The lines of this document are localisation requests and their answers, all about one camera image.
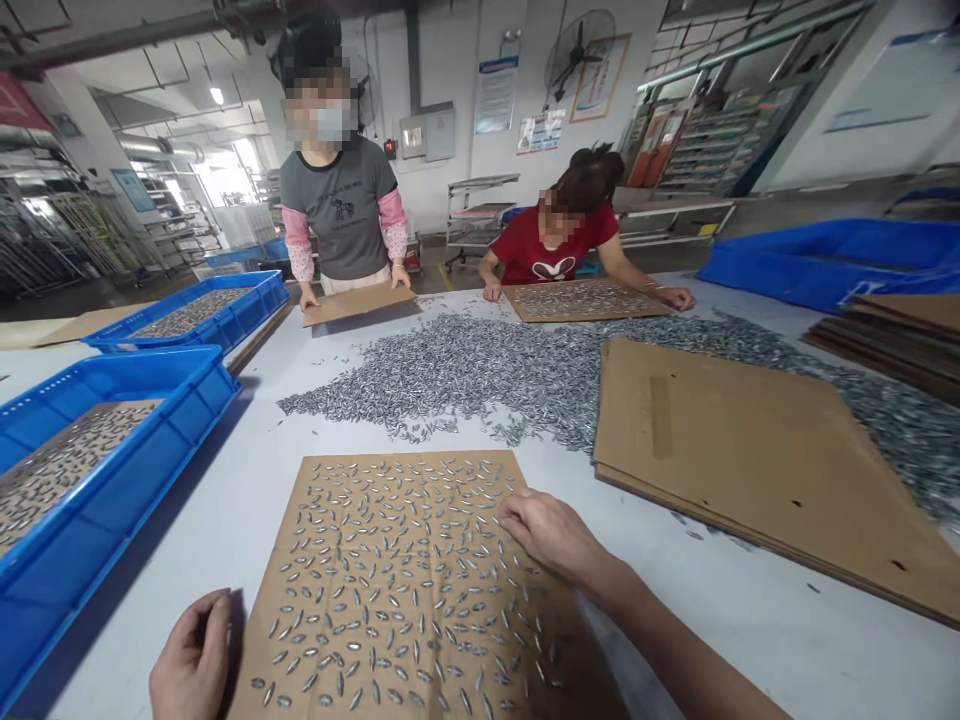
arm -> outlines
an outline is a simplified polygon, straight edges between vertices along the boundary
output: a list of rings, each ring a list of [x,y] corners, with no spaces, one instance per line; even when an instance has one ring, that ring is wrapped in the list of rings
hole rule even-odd
[[[606,273],[624,285],[652,295],[677,310],[689,310],[697,304],[686,288],[665,288],[630,262],[623,254],[623,243],[620,241],[619,232],[597,246],[597,254]]]
[[[500,524],[617,623],[688,720],[789,720],[608,553],[569,505],[523,488],[501,504]]]
[[[399,188],[377,200],[380,208],[380,227],[383,228],[383,243],[393,266],[393,287],[403,283],[410,287],[410,276],[403,267],[407,258],[407,213],[400,200]]]
[[[307,216],[299,210],[283,206],[283,226],[287,234],[284,244],[290,255],[290,269],[300,284],[300,309],[306,310],[310,305],[319,305],[317,296],[313,292],[314,266],[313,249],[310,247],[310,231],[307,226]]]
[[[493,250],[487,252],[480,261],[480,277],[483,279],[483,297],[490,302],[496,302],[500,299],[500,293],[503,288],[500,286],[500,278],[497,277],[497,265],[500,264],[500,258],[493,254]]]
[[[369,167],[373,171],[373,187],[380,208],[380,227],[383,228],[383,242],[387,246],[393,273],[393,287],[400,283],[410,288],[410,276],[403,261],[407,258],[407,214],[400,202],[400,190],[397,188],[397,176],[383,149],[369,140],[364,141],[363,150],[369,158]]]

ceiling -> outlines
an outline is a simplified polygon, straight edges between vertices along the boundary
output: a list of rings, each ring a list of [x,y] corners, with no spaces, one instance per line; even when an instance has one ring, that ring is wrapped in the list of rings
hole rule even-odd
[[[228,29],[262,43],[292,15],[340,17],[395,10],[404,0],[4,0],[0,69],[40,71],[151,43]]]
[[[221,30],[86,60],[71,69],[90,87],[114,129],[213,144],[267,132],[260,102],[246,87],[245,55],[243,43]],[[222,106],[211,86],[223,93]]]

face mask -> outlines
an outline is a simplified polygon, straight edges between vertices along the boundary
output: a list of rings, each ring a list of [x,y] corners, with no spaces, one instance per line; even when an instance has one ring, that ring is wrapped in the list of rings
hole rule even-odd
[[[310,114],[315,123],[317,140],[323,143],[346,143],[350,140],[350,133],[357,128],[357,108],[353,102],[340,107],[320,108]]]

poster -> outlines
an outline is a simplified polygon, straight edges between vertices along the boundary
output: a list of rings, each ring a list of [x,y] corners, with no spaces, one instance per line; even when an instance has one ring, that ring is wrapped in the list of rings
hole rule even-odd
[[[137,212],[150,212],[157,209],[157,205],[150,197],[150,193],[147,192],[147,188],[144,187],[133,170],[112,169],[110,172],[113,173],[117,183],[130,198],[130,202],[133,203]]]
[[[607,116],[629,48],[629,34],[594,40],[587,45],[587,54],[602,57],[603,62],[583,63],[581,66],[570,122],[599,120]]]
[[[930,117],[960,89],[960,35],[929,32],[895,37],[825,133]]]
[[[517,155],[556,150],[560,145],[560,130],[566,114],[566,109],[547,110],[521,120]]]
[[[474,134],[509,130],[517,91],[517,56],[480,63],[477,82],[477,117]]]

